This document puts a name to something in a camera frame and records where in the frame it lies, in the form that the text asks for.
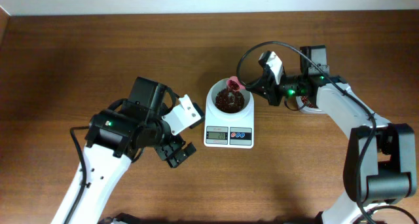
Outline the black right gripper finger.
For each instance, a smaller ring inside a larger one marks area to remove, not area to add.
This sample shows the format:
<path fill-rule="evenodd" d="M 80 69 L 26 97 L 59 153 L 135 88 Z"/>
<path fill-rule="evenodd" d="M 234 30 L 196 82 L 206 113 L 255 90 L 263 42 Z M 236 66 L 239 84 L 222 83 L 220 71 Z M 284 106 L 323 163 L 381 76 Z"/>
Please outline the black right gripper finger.
<path fill-rule="evenodd" d="M 252 88 L 250 92 L 264 98 L 268 102 L 269 105 L 272 105 L 270 94 L 267 91 L 265 91 L 263 88 Z"/>
<path fill-rule="evenodd" d="M 266 84 L 266 76 L 262 75 L 261 77 L 256 78 L 255 80 L 246 84 L 246 89 L 250 88 L 262 88 Z"/>

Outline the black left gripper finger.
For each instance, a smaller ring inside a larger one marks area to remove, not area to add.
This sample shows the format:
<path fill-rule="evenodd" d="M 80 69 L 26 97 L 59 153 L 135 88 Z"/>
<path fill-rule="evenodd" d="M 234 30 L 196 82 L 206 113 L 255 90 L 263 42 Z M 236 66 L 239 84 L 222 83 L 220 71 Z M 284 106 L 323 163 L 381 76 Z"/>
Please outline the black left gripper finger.
<path fill-rule="evenodd" d="M 185 141 L 170 141 L 168 143 L 163 143 L 155 147 L 155 151 L 161 160 L 177 160 L 177 154 L 181 151 L 182 147 L 185 145 Z"/>
<path fill-rule="evenodd" d="M 181 163 L 186 161 L 191 155 L 196 152 L 196 147 L 193 143 L 189 143 L 184 149 L 176 151 L 167 160 L 170 168 L 177 168 Z"/>

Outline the pink measuring scoop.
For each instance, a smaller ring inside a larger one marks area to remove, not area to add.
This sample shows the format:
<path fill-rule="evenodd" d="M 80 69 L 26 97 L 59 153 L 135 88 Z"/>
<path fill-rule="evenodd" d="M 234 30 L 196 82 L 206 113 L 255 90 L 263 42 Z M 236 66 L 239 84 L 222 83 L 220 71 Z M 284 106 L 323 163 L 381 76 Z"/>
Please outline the pink measuring scoop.
<path fill-rule="evenodd" d="M 239 92 L 241 90 L 245 90 L 245 86 L 242 85 L 237 76 L 231 76 L 228 80 L 227 80 L 227 86 L 229 89 L 235 91 L 235 92 Z"/>

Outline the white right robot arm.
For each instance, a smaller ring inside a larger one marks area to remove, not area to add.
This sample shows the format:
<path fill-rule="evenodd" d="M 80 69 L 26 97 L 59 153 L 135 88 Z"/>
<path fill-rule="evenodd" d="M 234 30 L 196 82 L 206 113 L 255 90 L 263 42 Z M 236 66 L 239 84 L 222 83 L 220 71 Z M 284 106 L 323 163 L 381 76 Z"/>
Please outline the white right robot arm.
<path fill-rule="evenodd" d="M 374 223 L 373 214 L 384 209 L 397 210 L 416 223 L 410 212 L 396 205 L 418 188 L 414 130 L 376 114 L 342 77 L 332 76 L 325 46 L 290 50 L 300 56 L 300 75 L 286 75 L 278 55 L 266 51 L 258 60 L 262 75 L 244 87 L 274 106 L 305 96 L 348 138 L 345 190 L 314 223 Z"/>

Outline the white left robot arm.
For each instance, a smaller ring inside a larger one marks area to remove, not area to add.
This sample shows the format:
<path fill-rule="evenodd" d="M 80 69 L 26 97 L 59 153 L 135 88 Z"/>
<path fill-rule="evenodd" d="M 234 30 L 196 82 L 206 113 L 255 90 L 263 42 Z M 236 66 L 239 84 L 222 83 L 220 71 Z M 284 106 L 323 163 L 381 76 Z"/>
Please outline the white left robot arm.
<path fill-rule="evenodd" d="M 204 119 L 188 95 L 138 77 L 128 98 L 113 102 L 84 126 L 85 146 L 73 141 L 80 163 L 53 223 L 97 223 L 113 189 L 147 147 L 177 168 L 196 151 L 180 133 Z"/>

